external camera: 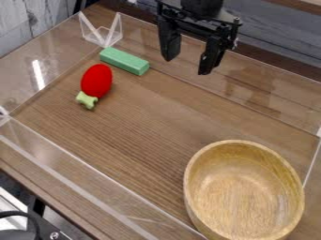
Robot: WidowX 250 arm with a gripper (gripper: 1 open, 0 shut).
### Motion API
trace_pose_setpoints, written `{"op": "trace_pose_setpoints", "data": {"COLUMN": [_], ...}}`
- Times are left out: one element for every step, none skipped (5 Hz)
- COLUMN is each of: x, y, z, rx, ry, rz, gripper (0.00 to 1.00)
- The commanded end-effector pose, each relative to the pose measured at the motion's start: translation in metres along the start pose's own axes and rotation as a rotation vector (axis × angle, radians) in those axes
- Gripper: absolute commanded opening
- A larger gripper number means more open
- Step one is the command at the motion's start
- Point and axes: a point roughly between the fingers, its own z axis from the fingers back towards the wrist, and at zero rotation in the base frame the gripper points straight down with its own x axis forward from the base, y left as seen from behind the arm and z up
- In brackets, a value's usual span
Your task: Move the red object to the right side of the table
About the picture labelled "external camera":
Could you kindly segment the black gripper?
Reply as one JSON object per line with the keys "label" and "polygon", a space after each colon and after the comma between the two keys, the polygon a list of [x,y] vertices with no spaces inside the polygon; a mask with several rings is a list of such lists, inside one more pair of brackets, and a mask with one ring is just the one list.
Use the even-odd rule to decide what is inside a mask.
{"label": "black gripper", "polygon": [[242,21],[223,7],[224,0],[155,0],[160,53],[171,61],[180,53],[182,36],[176,28],[200,34],[206,48],[200,54],[198,74],[208,75],[220,64]]}

